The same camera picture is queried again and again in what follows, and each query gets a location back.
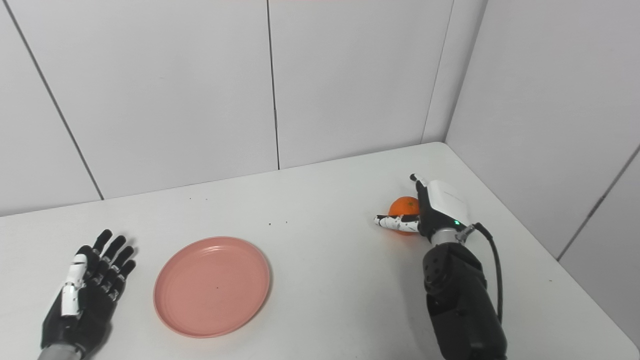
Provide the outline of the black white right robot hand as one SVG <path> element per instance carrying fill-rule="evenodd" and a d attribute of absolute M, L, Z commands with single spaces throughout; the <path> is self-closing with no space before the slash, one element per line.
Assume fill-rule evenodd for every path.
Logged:
<path fill-rule="evenodd" d="M 427 181 L 416 173 L 409 176 L 417 193 L 418 214 L 376 215 L 374 223 L 384 229 L 418 233 L 429 240 L 440 230 L 456 233 L 473 224 L 464 196 L 441 180 Z"/>

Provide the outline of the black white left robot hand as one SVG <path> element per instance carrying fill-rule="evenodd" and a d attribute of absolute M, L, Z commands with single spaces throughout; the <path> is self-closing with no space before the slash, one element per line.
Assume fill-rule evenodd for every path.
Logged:
<path fill-rule="evenodd" d="M 112 318 L 137 266 L 135 249 L 106 228 L 78 249 L 42 323 L 39 360 L 86 360 L 108 339 Z"/>

